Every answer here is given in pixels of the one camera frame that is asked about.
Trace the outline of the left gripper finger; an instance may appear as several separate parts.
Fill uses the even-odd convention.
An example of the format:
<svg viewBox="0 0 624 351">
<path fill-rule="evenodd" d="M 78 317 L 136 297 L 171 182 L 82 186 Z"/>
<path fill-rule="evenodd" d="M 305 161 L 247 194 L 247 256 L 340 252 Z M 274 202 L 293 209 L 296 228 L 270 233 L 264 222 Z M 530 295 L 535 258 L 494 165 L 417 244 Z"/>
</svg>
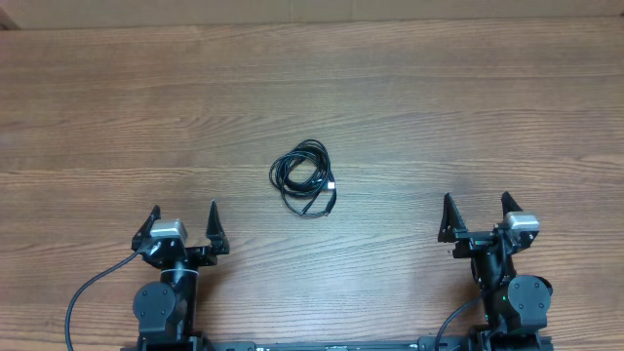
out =
<svg viewBox="0 0 624 351">
<path fill-rule="evenodd" d="M 140 229 L 137 231 L 135 236 L 131 242 L 131 249 L 134 252 L 138 252 L 140 248 L 148 241 L 150 238 L 150 231 L 153 227 L 153 224 L 156 220 L 161 218 L 161 209 L 158 205 L 155 205 L 150 212 L 147 220 L 143 223 Z"/>
<path fill-rule="evenodd" d="M 208 217 L 206 237 L 211 242 L 213 255 L 229 254 L 230 245 L 221 225 L 218 207 L 215 200 L 211 201 L 211 208 Z"/>
</svg>

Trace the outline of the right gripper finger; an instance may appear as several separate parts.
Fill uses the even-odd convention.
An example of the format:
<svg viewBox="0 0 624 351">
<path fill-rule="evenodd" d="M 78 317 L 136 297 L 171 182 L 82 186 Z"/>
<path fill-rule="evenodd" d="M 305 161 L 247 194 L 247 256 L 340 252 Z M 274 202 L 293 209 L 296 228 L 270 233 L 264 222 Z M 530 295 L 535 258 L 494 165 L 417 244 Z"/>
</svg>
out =
<svg viewBox="0 0 624 351">
<path fill-rule="evenodd" d="M 508 191 L 503 192 L 501 195 L 501 206 L 504 216 L 508 213 L 521 212 L 523 210 Z"/>
<path fill-rule="evenodd" d="M 438 241 L 454 243 L 463 240 L 467 227 L 450 193 L 444 197 L 443 216 L 438 233 Z"/>
</svg>

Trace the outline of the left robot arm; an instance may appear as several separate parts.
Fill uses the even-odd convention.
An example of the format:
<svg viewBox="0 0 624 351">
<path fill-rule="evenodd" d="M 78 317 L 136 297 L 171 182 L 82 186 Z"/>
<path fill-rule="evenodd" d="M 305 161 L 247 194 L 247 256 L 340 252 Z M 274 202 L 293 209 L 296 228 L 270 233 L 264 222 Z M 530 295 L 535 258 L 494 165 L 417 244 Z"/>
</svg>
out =
<svg viewBox="0 0 624 351">
<path fill-rule="evenodd" d="M 211 202 L 206 229 L 210 243 L 188 247 L 181 219 L 164 220 L 158 206 L 133 237 L 131 249 L 160 271 L 160 278 L 141 287 L 134 297 L 138 350 L 208 351 L 215 347 L 195 329 L 199 269 L 217 265 L 230 246 Z"/>
</svg>

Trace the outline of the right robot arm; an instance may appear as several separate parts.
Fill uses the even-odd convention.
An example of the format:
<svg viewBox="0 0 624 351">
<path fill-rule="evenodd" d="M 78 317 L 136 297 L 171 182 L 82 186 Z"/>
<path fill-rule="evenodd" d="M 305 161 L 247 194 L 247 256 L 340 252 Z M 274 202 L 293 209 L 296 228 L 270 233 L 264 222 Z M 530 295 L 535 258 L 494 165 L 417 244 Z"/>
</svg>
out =
<svg viewBox="0 0 624 351">
<path fill-rule="evenodd" d="M 490 231 L 467 228 L 458 207 L 448 193 L 438 234 L 441 243 L 453 243 L 455 258 L 468 258 L 480 295 L 453 311 L 440 326 L 433 348 L 440 350 L 552 350 L 547 312 L 554 289 L 543 277 L 517 273 L 512 256 L 528 249 L 536 239 L 540 222 L 524 211 L 510 193 L 501 195 L 502 221 Z M 449 324 L 466 309 L 481 302 L 483 325 L 469 329 L 464 337 L 445 338 Z"/>
</svg>

